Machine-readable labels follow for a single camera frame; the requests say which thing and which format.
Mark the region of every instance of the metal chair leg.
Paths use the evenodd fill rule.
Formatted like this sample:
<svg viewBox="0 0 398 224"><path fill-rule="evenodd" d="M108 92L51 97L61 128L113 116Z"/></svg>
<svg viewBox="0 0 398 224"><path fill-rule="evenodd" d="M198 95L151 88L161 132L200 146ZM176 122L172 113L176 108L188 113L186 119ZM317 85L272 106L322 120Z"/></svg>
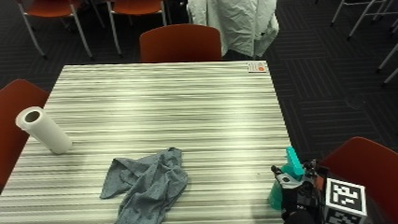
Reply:
<svg viewBox="0 0 398 224"><path fill-rule="evenodd" d="M383 9L383 6L385 6L386 2L387 2L387 0L386 0L386 1L382 3L382 5L378 7L376 13L381 13L381 11L382 11L382 9ZM376 22L378 16L380 16L380 15L374 15L374 16L373 16L372 22Z"/></svg>
<svg viewBox="0 0 398 224"><path fill-rule="evenodd" d="M395 69L395 71L389 75L389 77L386 78L386 80L382 83L382 87L386 87L387 83L390 82L390 80L397 76L398 74L398 68Z"/></svg>
<svg viewBox="0 0 398 224"><path fill-rule="evenodd" d="M342 6L345 5L345 3L346 3L346 0L341 0L341 3L340 3L340 5L338 5L337 11L336 11L334 16L333 16L332 27L334 26L334 22L336 22L338 13L340 13L341 8L342 8Z"/></svg>
<svg viewBox="0 0 398 224"><path fill-rule="evenodd" d="M356 30L357 30L357 28L358 28L358 25L360 25L361 21L364 20L364 18L365 18L365 16L366 16L366 14L368 14L368 12L369 12L369 10L370 10L370 7L373 6L374 2L376 2L376 0L372 0L370 3L369 3L369 5L368 5L368 7L365 8L365 10L364 10L364 12L362 12L362 15L361 15L361 17L360 17L360 20L357 21L356 25L354 25L353 28L352 28L352 31L350 31L348 40L350 40L350 37L353 36L353 33L356 32Z"/></svg>
<svg viewBox="0 0 398 224"><path fill-rule="evenodd" d="M120 56L123 57L123 51L120 47L120 42L117 40L117 34L116 34L116 27L115 27L115 21L113 21L113 13L112 13L112 5L109 2L107 2L108 5L108 11L109 11L109 19L111 19L111 25L112 25L112 33L113 33L113 40L115 40L115 45L116 45L116 50Z"/></svg>
<svg viewBox="0 0 398 224"><path fill-rule="evenodd" d="M164 2L161 1L161 19L163 19L163 26L167 26L167 20L165 20L165 6Z"/></svg>
<svg viewBox="0 0 398 224"><path fill-rule="evenodd" d="M395 53L397 50L398 50L398 43L397 43L395 47L393 48L393 50L390 51L390 53L389 53L386 59L383 60L382 64L378 66L377 72L380 72L383 69L390 57L393 56L393 54Z"/></svg>
<svg viewBox="0 0 398 224"><path fill-rule="evenodd" d="M394 2L394 0L390 0L390 1L389 1L389 4L387 4L387 6L386 6L386 8L385 8L383 13L386 13L386 12L389 11L389 8L390 8L390 6L393 5L393 2Z"/></svg>
<svg viewBox="0 0 398 224"><path fill-rule="evenodd" d="M395 28L393 29L393 32L391 32L393 35L395 34L397 30L398 30L398 25L397 25Z"/></svg>
<svg viewBox="0 0 398 224"><path fill-rule="evenodd" d="M389 27L389 30L393 31L393 30L394 30L394 27L397 27L397 26L398 26L398 19L397 19L397 21L394 22L394 24Z"/></svg>
<svg viewBox="0 0 398 224"><path fill-rule="evenodd" d="M92 7L95 8L95 11L96 11L96 14L97 14L97 18L99 18L100 24L101 24L101 26L103 26L103 28L104 28L104 21L103 21L103 18L101 18L99 9L97 9L97 5L95 4L93 0L89 0L89 3L91 3L91 5L92 5Z"/></svg>
<svg viewBox="0 0 398 224"><path fill-rule="evenodd" d="M133 26L132 16L129 16L129 15L128 15L128 22L129 22L129 25Z"/></svg>
<svg viewBox="0 0 398 224"><path fill-rule="evenodd" d="M77 25L80 37L81 37L84 45L85 45L85 51L87 51L88 57L91 58L91 60L93 60L93 56L92 56L92 53L91 53L91 50L88 48L88 44L87 44L87 41L85 41L85 34L84 34L83 26L81 26L80 21L79 21L75 6L72 4L71 4L71 9L72 9L72 15L73 15L76 25Z"/></svg>
<svg viewBox="0 0 398 224"><path fill-rule="evenodd" d="M24 18L24 21L25 21L27 28L28 28L28 33L29 33L29 36L31 36L31 38L32 38L35 47L37 48L41 57L43 57L44 59L47 59L48 56L45 55L45 53L43 52L43 50L41 50L41 48L40 48L40 46L39 46L37 39L36 39L36 36L35 36L35 34L33 34L33 31L32 31L32 26L31 26L29 23L28 23L28 18L27 18L25 12L24 12L24 7L23 7L21 4L19 4L19 7L20 7L20 11L21 11L21 14L23 14L23 18Z"/></svg>

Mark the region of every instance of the striped table top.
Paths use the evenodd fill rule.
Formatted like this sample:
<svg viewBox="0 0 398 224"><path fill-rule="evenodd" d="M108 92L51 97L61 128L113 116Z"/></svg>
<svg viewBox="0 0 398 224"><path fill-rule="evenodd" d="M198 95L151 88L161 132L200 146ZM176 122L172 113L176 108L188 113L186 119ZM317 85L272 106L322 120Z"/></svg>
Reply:
<svg viewBox="0 0 398 224"><path fill-rule="evenodd" d="M167 224L282 223L268 205L289 135L268 68L248 62L65 66L45 106L73 141L28 140L0 198L0 223L113 223L101 200L112 159L182 150L189 184Z"/></svg>

